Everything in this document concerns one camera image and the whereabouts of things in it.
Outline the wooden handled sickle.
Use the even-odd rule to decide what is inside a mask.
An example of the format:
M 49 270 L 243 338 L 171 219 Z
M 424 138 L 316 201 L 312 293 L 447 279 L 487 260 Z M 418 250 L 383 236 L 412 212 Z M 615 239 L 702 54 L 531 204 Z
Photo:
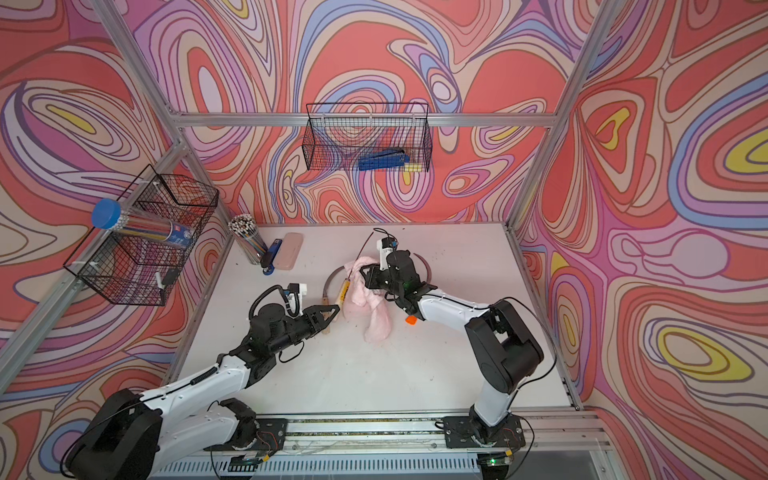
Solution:
M 349 290 L 343 307 L 343 313 L 346 318 L 359 319 L 371 317 L 380 299 L 371 289 L 365 286 L 362 269 L 369 265 L 378 264 L 379 260 L 376 256 L 360 255 L 353 262 L 348 262 L 344 265 L 350 280 Z
M 350 280 L 344 265 L 333 270 L 325 280 L 322 290 L 322 304 L 326 306 L 333 304 L 339 307 L 339 314 L 334 321 L 344 319 L 343 307 L 349 286 Z

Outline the pink rag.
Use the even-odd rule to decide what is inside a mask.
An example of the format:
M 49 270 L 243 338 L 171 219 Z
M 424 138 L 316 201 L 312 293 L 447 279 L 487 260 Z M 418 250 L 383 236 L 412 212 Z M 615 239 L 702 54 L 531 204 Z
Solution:
M 368 324 L 363 338 L 367 343 L 375 344 L 386 340 L 392 331 L 387 302 L 382 290 L 369 289 L 364 284 L 361 268 L 379 262 L 369 256 L 361 256 L 345 265 L 349 275 L 349 286 L 342 302 L 342 312 L 346 319 L 367 319 Z

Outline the orange handled sickle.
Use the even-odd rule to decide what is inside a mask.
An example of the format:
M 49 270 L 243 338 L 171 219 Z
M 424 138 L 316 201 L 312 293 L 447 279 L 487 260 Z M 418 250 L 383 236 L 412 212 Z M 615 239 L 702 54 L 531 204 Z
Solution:
M 431 293 L 435 286 L 420 277 L 411 256 L 408 256 L 408 265 L 402 269 L 402 273 L 404 309 L 410 317 L 424 321 L 425 316 L 419 302 L 426 294 Z

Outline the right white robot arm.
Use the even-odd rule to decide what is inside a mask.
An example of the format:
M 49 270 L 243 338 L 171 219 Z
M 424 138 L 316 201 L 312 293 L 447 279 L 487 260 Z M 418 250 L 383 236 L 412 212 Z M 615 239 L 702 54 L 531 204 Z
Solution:
M 408 316 L 467 335 L 484 378 L 469 417 L 481 427 L 499 426 L 513 394 L 545 359 L 544 351 L 515 307 L 506 300 L 479 304 L 450 295 L 422 280 L 407 250 L 389 250 L 360 269 L 365 287 L 381 290 Z

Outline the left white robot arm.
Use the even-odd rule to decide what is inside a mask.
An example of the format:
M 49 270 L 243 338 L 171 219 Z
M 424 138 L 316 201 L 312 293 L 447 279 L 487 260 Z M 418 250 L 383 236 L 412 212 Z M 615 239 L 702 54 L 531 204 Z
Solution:
M 206 448 L 253 448 L 260 440 L 255 412 L 236 394 L 280 363 L 283 350 L 326 329 L 337 305 L 313 305 L 296 317 L 279 304 L 249 315 L 241 343 L 207 369 L 173 383 L 112 394 L 64 454 L 63 475 L 74 479 L 147 479 L 166 465 Z

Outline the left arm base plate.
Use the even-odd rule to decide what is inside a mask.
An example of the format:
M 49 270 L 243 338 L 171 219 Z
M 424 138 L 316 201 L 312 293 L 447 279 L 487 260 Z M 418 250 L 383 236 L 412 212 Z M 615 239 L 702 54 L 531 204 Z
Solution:
M 288 420 L 286 418 L 261 418 L 238 426 L 232 440 L 212 445 L 205 451 L 259 452 L 274 454 L 283 449 Z

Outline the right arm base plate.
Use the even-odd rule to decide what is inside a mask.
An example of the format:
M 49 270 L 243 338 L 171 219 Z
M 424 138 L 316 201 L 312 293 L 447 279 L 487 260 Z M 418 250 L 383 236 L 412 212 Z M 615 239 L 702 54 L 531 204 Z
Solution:
M 526 445 L 521 418 L 507 415 L 495 426 L 473 416 L 446 416 L 437 422 L 449 449 L 504 448 L 513 452 Z

